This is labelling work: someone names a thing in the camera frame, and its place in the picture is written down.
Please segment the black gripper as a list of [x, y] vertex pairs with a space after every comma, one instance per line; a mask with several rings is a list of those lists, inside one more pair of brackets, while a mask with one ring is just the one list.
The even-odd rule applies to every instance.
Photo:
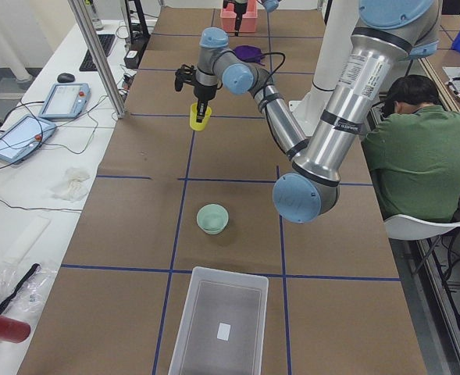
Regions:
[[234, 35], [238, 36], [241, 28], [241, 16], [243, 16], [248, 9], [248, 0], [234, 0], [234, 12], [236, 13], [234, 22]]
[[196, 122], [202, 123], [209, 102], [216, 96], [216, 85], [204, 85], [196, 80], [194, 83], [194, 95], [198, 100], [196, 105]]

